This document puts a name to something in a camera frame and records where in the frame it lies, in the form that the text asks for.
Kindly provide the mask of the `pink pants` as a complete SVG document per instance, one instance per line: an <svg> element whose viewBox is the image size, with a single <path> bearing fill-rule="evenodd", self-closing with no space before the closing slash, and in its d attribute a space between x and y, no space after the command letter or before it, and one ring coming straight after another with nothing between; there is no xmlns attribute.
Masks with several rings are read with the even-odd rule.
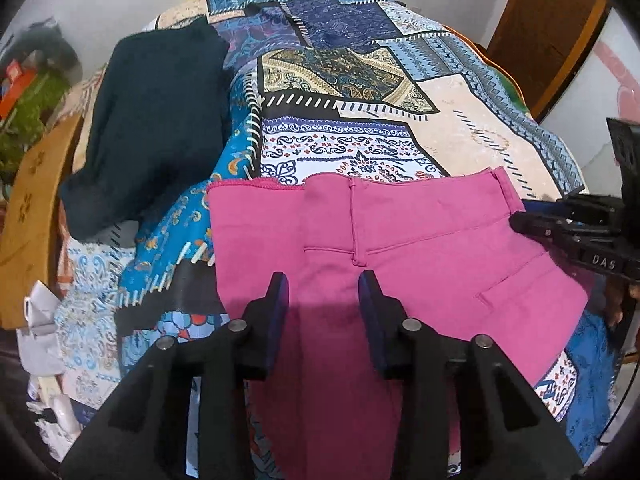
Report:
<svg viewBox="0 0 640 480"><path fill-rule="evenodd" d="M502 169L380 183L315 174L209 185L217 292L237 318L271 275L290 305L273 371L250 404L288 479L385 479L400 388L375 370L358 306L373 271L384 294L445 336L485 334L529 382L552 367L592 278L515 233L523 207Z"/></svg>

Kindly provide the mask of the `white crumpled cloth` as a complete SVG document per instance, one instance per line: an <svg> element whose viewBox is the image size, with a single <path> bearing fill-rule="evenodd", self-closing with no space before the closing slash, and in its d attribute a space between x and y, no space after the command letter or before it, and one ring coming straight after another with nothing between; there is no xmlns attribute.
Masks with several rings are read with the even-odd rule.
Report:
<svg viewBox="0 0 640 480"><path fill-rule="evenodd" d="M16 330L18 355L29 374L27 407L38 415L40 437L58 463L81 432L72 401L60 382L64 364L54 324L60 304L43 282L36 281L23 302L26 326Z"/></svg>

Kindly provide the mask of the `brown wooden door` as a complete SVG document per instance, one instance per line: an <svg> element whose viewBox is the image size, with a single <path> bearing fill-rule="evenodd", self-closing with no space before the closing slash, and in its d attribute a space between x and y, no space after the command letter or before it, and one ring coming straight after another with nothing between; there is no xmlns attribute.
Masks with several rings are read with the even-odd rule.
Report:
<svg viewBox="0 0 640 480"><path fill-rule="evenodd" d="M506 2L488 58L514 77L538 122L577 75L610 9L608 0Z"/></svg>

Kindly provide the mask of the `wooden lap desk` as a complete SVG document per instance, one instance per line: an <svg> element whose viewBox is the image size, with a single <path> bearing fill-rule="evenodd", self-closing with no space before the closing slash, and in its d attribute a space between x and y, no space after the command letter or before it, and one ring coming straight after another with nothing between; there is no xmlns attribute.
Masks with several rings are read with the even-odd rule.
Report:
<svg viewBox="0 0 640 480"><path fill-rule="evenodd" d="M84 120L61 120L23 157L1 237L1 327L26 325L23 301L37 282L55 285L58 265L58 186L70 173Z"/></svg>

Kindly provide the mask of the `dark teal folded garment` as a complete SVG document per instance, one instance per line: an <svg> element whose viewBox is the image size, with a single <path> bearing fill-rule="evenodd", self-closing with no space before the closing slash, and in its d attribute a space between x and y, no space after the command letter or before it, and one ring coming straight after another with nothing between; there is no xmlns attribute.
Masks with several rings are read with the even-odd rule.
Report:
<svg viewBox="0 0 640 480"><path fill-rule="evenodd" d="M84 166L60 186L73 238L160 220L210 175L229 137L228 50L206 18L116 44L94 102Z"/></svg>

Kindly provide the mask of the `green fabric storage box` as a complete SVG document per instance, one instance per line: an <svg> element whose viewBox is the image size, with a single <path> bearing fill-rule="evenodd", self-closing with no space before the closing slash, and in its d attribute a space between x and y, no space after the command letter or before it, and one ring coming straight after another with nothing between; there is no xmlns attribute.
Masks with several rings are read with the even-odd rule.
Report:
<svg viewBox="0 0 640 480"><path fill-rule="evenodd" d="M35 74L1 121L1 181L12 184L26 152L39 141L55 107L70 88L54 70Z"/></svg>

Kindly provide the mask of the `orange box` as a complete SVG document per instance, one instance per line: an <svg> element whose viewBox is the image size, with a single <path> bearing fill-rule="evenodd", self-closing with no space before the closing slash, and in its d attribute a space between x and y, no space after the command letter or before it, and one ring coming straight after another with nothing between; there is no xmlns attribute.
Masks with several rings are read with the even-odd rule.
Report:
<svg viewBox="0 0 640 480"><path fill-rule="evenodd" d="M8 76L9 85L2 93L0 105L2 119L9 117L16 102L35 80L37 72L32 68L23 68L17 60L13 60L6 68L6 76Z"/></svg>

